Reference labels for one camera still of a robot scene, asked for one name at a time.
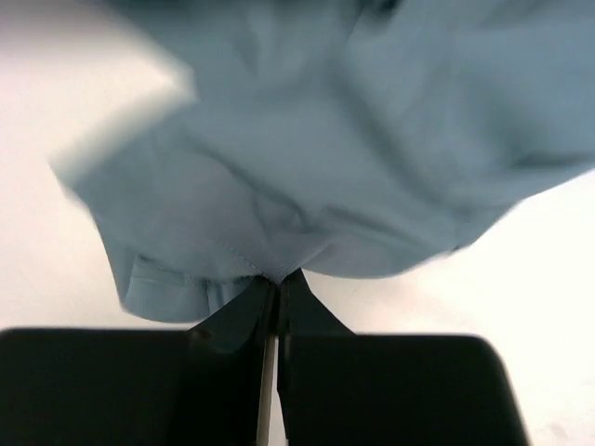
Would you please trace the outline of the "blue-grey t-shirt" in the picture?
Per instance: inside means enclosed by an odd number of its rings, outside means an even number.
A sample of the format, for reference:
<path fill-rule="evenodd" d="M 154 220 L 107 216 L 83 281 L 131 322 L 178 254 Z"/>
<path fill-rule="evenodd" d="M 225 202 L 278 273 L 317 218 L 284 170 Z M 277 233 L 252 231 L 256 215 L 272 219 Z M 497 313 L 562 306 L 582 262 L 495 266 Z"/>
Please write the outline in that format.
<path fill-rule="evenodd" d="M 122 308 L 398 274 L 594 166 L 590 1 L 115 1 L 198 98 L 56 163 Z"/>

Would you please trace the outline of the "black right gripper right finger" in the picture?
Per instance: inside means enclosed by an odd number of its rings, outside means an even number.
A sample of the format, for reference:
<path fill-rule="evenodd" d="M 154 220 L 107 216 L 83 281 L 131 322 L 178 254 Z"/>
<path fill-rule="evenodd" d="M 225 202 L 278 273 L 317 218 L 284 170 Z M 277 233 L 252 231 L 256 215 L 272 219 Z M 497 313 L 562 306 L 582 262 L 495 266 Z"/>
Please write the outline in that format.
<path fill-rule="evenodd" d="M 501 359 L 454 334 L 356 334 L 301 272 L 279 292 L 277 389 L 302 446 L 517 446 L 528 438 Z"/>

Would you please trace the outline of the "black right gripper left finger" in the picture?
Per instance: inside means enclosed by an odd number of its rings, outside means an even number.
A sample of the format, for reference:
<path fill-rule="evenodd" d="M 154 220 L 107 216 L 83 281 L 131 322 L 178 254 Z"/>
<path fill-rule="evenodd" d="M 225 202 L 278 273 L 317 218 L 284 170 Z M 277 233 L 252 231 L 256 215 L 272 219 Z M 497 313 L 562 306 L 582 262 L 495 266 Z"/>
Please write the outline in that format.
<path fill-rule="evenodd" d="M 5 445 L 254 445 L 273 286 L 187 330 L 1 334 Z"/>

